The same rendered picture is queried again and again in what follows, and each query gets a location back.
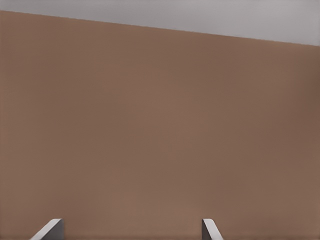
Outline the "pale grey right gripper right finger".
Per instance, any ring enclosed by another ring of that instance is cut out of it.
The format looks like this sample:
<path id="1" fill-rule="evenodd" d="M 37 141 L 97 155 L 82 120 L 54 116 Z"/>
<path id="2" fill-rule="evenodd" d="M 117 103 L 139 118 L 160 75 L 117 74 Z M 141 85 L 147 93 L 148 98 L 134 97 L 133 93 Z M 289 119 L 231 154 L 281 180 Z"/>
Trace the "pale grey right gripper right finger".
<path id="1" fill-rule="evenodd" d="M 201 222 L 201 240 L 223 240 L 215 222 L 210 218 L 203 218 Z"/>

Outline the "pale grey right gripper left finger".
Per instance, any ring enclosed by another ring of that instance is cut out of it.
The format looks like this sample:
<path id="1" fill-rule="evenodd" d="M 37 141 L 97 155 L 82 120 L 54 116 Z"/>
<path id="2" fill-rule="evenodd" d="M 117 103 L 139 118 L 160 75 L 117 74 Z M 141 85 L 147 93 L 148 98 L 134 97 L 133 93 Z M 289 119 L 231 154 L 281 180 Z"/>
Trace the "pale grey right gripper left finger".
<path id="1" fill-rule="evenodd" d="M 64 220 L 51 219 L 30 240 L 64 240 Z"/>

